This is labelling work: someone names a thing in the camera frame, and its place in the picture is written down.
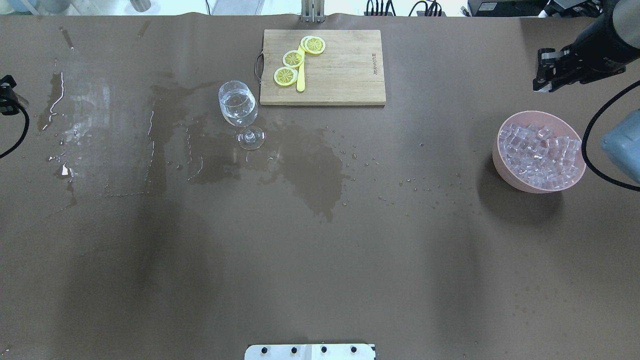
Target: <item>water in glass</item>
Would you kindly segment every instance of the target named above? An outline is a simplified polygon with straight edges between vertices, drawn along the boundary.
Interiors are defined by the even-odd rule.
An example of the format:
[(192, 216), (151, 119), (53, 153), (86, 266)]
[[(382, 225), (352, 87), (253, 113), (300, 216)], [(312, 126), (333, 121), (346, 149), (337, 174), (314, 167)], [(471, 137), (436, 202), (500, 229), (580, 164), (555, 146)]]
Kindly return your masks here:
[(223, 94), (220, 108), (225, 120), (237, 127), (251, 125), (258, 115), (253, 94), (243, 88), (233, 88)]

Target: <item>lemon slice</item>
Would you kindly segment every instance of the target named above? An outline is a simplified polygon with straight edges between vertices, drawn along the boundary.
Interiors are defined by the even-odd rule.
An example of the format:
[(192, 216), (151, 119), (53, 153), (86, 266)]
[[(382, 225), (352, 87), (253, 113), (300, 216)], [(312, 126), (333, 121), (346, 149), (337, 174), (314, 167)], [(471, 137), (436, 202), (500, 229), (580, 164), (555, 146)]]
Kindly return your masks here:
[(319, 37), (306, 37), (307, 39), (304, 41), (305, 45), (303, 46), (306, 52), (310, 54), (322, 54), (326, 43), (322, 38)]
[(287, 51), (282, 57), (282, 63), (295, 69), (302, 64), (302, 60), (304, 59), (303, 55), (304, 54), (298, 50)]
[(296, 69), (283, 66), (273, 73), (273, 80), (280, 86), (289, 86), (298, 79), (298, 71)]
[(305, 51), (307, 50), (307, 48), (305, 47), (305, 41), (307, 41), (308, 38), (312, 38), (312, 37), (313, 37), (312, 35), (307, 35), (300, 40), (300, 46), (302, 46), (302, 48)]

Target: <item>light blue container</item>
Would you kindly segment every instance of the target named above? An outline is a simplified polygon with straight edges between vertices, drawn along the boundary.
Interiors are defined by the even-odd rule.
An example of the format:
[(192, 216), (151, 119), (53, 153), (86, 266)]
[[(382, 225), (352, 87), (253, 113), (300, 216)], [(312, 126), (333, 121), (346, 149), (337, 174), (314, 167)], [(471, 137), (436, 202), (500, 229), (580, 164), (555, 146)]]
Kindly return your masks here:
[(640, 110), (603, 136), (600, 146), (612, 163), (640, 184)]
[[(9, 2), (9, 4), (11, 6), (13, 6), (13, 8), (15, 9), (15, 11), (20, 12), (20, 13), (26, 13), (29, 11), (29, 9), (27, 9), (26, 6), (24, 6), (24, 4), (22, 3), (22, 1), (20, 0), (7, 0)], [(38, 0), (29, 0), (29, 4), (33, 5), (33, 7), (36, 7), (36, 4), (38, 3)]]

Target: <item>wooden cutting board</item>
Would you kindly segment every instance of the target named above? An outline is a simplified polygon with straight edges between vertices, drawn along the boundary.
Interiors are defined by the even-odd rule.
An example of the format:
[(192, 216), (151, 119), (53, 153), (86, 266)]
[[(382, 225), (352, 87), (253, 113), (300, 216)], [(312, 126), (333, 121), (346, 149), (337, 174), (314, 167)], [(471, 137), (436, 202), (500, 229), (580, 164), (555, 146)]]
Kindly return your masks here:
[[(307, 35), (321, 37), (320, 55), (305, 54), (306, 89), (279, 86), (273, 73), (282, 56), (296, 50)], [(265, 30), (262, 105), (384, 105), (385, 71), (380, 30)]]

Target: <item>black cable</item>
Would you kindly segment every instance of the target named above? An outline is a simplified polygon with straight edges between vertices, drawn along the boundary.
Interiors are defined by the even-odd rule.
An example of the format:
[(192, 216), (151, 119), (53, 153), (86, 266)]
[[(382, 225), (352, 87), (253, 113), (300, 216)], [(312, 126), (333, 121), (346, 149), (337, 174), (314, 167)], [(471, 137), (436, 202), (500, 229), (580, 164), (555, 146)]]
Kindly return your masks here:
[(396, 9), (394, 8), (394, 2), (392, 0), (387, 1), (387, 8), (385, 9), (385, 15), (389, 14), (389, 6), (391, 6), (391, 12), (396, 16)]
[(22, 130), (22, 135), (20, 136), (18, 141), (16, 141), (15, 144), (9, 148), (9, 150), (0, 154), (0, 159), (2, 159), (3, 157), (11, 154), (15, 149), (17, 149), (18, 146), (22, 144), (22, 141), (24, 140), (24, 138), (27, 137), (27, 131), (29, 131), (29, 114), (27, 114), (27, 111), (17, 101), (14, 101), (13, 99), (9, 99), (8, 97), (4, 97), (1, 95), (0, 95), (0, 99), (2, 99), (4, 102), (7, 102), (10, 106), (14, 106), (18, 108), (18, 110), (20, 110), (24, 115), (24, 130)]
[(424, 3), (424, 13), (427, 14), (427, 10), (428, 10), (428, 6), (429, 4), (427, 4), (427, 2), (425, 0), (420, 0), (417, 3), (413, 4), (413, 8), (411, 8), (411, 11), (409, 12), (408, 16), (411, 16), (411, 14), (413, 14), (413, 10), (415, 9), (416, 6), (418, 6), (418, 4), (420, 3)]
[(589, 160), (589, 156), (587, 156), (587, 140), (589, 140), (589, 135), (591, 134), (591, 128), (593, 127), (593, 124), (595, 124), (598, 118), (600, 118), (602, 113), (604, 113), (619, 98), (623, 97), (626, 93), (637, 88), (638, 86), (640, 86), (640, 81), (636, 81), (635, 83), (629, 85), (624, 90), (619, 92), (616, 96), (612, 97), (611, 100), (607, 101), (607, 103), (604, 104), (600, 108), (600, 110), (598, 110), (596, 115), (593, 115), (593, 118), (589, 122), (589, 125), (587, 125), (587, 128), (584, 130), (584, 136), (582, 137), (582, 158), (584, 159), (584, 162), (587, 164), (587, 167), (589, 167), (591, 171), (593, 171), (597, 176), (600, 176), (602, 179), (605, 179), (606, 181), (612, 183), (613, 185), (618, 185), (622, 188), (633, 190), (636, 192), (640, 192), (640, 186), (635, 186), (635, 185), (623, 183), (622, 181), (615, 180), (605, 175), (602, 171), (600, 171), (595, 167), (595, 165), (591, 162), (591, 160)]

